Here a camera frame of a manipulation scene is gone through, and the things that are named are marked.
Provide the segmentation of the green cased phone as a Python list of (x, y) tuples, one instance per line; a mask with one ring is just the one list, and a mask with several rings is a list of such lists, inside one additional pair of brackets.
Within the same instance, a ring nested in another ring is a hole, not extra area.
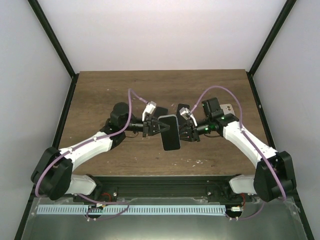
[(158, 118), (160, 122), (169, 126), (161, 133), (162, 146), (165, 151), (174, 151), (181, 148), (178, 118), (174, 114), (163, 115)]

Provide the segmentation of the black screen phone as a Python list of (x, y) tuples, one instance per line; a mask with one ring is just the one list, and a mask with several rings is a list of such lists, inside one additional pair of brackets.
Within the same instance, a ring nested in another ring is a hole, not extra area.
[(190, 106), (188, 104), (179, 103), (176, 110), (176, 115), (179, 117), (184, 116), (190, 111)]

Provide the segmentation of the beige phone case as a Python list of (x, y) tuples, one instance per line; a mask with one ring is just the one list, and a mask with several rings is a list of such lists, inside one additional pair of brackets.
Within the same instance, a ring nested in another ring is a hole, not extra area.
[(224, 115), (227, 114), (235, 114), (234, 109), (232, 107), (231, 104), (227, 103), (227, 104), (221, 104), (220, 108), (223, 110)]

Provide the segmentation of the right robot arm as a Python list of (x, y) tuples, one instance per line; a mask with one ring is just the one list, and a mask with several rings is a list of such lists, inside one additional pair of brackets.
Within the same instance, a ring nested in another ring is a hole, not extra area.
[(222, 188), (229, 202), (240, 194), (257, 195), (265, 202), (285, 198), (297, 187), (292, 157), (286, 152), (264, 144), (244, 126), (233, 113), (224, 113), (216, 97), (201, 103), (205, 119), (196, 122), (188, 106), (181, 104), (176, 114), (156, 108), (154, 117), (161, 132), (164, 150), (178, 150), (181, 141), (198, 142), (201, 135), (212, 131), (234, 144), (253, 164), (253, 175), (236, 175)]

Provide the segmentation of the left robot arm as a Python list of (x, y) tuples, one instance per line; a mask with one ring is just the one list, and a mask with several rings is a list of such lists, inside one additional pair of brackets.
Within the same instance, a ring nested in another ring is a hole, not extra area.
[(92, 137), (70, 147), (52, 146), (44, 151), (30, 178), (35, 184), (36, 196), (54, 201), (67, 194), (80, 194), (97, 202), (102, 196), (101, 183), (92, 175), (73, 172), (93, 157), (116, 148), (126, 138), (126, 131), (141, 132), (146, 137), (168, 130), (169, 126), (158, 120), (168, 112), (151, 101), (142, 116), (135, 117), (127, 103), (115, 104), (105, 125)]

